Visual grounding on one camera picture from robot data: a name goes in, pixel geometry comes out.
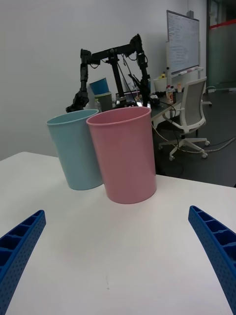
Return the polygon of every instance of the light blue cup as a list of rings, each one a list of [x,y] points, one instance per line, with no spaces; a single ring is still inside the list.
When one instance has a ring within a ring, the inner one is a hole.
[[[106,78],[90,83],[90,87],[94,95],[100,95],[109,92]]]
[[[70,188],[86,190],[103,183],[86,119],[96,109],[80,110],[47,122]]]

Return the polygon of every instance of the whiteboard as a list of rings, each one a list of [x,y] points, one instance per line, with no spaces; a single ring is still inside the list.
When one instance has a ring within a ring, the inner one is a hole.
[[[171,73],[199,65],[199,20],[167,10]]]

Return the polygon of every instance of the chair base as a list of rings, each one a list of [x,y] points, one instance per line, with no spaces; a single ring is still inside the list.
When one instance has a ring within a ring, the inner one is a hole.
[[[170,144],[178,144],[178,147],[190,147],[191,149],[194,149],[196,151],[201,151],[202,157],[203,158],[207,158],[207,153],[204,151],[204,149],[200,148],[199,146],[197,146],[196,144],[194,144],[195,142],[205,142],[205,145],[208,146],[210,143],[207,140],[207,138],[185,138],[185,139],[181,139],[179,140],[179,142],[177,143],[177,140],[172,140],[172,141],[167,141],[167,142],[162,142],[159,144],[159,148],[161,149],[162,146],[166,146],[166,145],[170,145]],[[174,156],[173,154],[178,150],[177,147],[174,147],[173,150],[170,152],[170,161],[173,161]]]

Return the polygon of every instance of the chair backrest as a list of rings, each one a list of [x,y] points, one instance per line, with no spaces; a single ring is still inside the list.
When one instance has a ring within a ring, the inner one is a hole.
[[[186,83],[181,104],[180,122],[186,129],[195,129],[206,120],[203,114],[202,96],[207,78]]]

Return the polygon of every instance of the blue container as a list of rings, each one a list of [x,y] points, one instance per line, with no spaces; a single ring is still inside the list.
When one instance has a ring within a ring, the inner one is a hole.
[[[0,315],[6,313],[45,225],[45,213],[39,210],[0,238]]]
[[[70,188],[86,190],[103,183],[86,119],[96,109],[80,110],[47,122]]]
[[[109,92],[106,78],[90,83],[90,86],[94,95],[105,94]]]

